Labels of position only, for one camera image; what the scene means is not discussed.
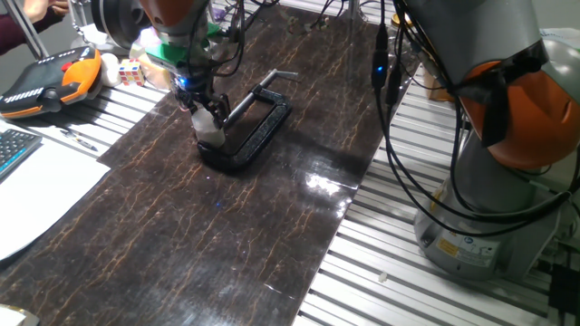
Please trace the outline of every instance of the desk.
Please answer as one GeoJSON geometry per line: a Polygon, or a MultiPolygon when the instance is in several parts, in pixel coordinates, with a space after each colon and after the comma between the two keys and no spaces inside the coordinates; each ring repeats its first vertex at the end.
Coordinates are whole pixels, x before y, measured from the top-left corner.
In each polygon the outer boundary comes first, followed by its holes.
{"type": "Polygon", "coordinates": [[[257,160],[232,176],[204,166],[189,115],[164,98],[101,156],[103,181],[0,273],[0,302],[46,326],[292,322],[379,145],[377,27],[287,38],[276,10],[263,17],[217,84],[237,102],[270,69],[300,73],[271,87],[294,111],[257,160]]]}

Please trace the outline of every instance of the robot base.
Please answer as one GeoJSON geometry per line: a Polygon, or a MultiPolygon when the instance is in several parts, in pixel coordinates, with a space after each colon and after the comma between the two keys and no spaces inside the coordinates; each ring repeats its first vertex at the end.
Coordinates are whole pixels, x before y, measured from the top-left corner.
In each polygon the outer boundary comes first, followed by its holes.
{"type": "MultiPolygon", "coordinates": [[[[537,190],[501,167],[481,147],[475,134],[469,138],[458,160],[456,179],[461,195],[481,213],[516,212],[553,196],[537,190]]],[[[468,213],[455,198],[449,180],[434,196],[447,206],[468,213]]],[[[490,233],[513,226],[470,221],[430,201],[423,206],[441,222],[467,233],[490,233]]],[[[564,205],[533,224],[493,237],[451,233],[420,211],[415,216],[415,235],[427,257],[448,273],[470,280],[492,277],[522,279],[553,239],[560,223],[574,218],[569,208],[564,205]]]]}

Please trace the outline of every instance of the cable connector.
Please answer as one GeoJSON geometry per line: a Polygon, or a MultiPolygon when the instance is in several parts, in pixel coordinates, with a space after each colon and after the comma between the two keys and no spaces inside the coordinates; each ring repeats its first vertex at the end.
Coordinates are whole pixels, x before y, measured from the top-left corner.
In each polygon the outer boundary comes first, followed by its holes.
{"type": "Polygon", "coordinates": [[[441,87],[447,88],[447,81],[443,78],[441,70],[437,67],[437,64],[431,59],[431,57],[423,51],[423,49],[414,41],[411,41],[411,49],[417,53],[419,60],[423,63],[423,67],[437,82],[441,87]]]}
{"type": "Polygon", "coordinates": [[[395,67],[391,71],[389,76],[389,84],[387,85],[387,96],[385,97],[385,103],[387,107],[392,107],[399,100],[399,92],[401,90],[401,67],[399,64],[395,64],[395,67]]]}
{"type": "Polygon", "coordinates": [[[374,54],[372,55],[371,83],[375,90],[384,87],[389,70],[389,35],[385,24],[379,25],[374,54]]]}

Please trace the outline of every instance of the person's hand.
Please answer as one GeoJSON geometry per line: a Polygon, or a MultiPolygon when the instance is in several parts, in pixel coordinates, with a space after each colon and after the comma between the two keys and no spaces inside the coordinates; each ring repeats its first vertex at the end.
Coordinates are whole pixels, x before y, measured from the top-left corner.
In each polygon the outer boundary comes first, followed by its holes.
{"type": "Polygon", "coordinates": [[[49,5],[54,0],[24,0],[24,13],[32,23],[36,23],[44,18],[49,5]]]}
{"type": "Polygon", "coordinates": [[[53,2],[53,10],[56,14],[64,16],[70,12],[69,2],[66,0],[56,0],[53,2]]]}

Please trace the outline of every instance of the white cylinder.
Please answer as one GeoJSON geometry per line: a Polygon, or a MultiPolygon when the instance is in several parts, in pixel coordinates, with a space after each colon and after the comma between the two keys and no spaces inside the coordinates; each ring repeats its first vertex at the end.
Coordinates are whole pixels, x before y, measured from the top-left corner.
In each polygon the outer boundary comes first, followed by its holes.
{"type": "Polygon", "coordinates": [[[191,115],[193,129],[196,131],[198,141],[203,141],[215,148],[226,142],[223,129],[217,129],[214,125],[214,117],[204,108],[199,108],[191,115]]]}

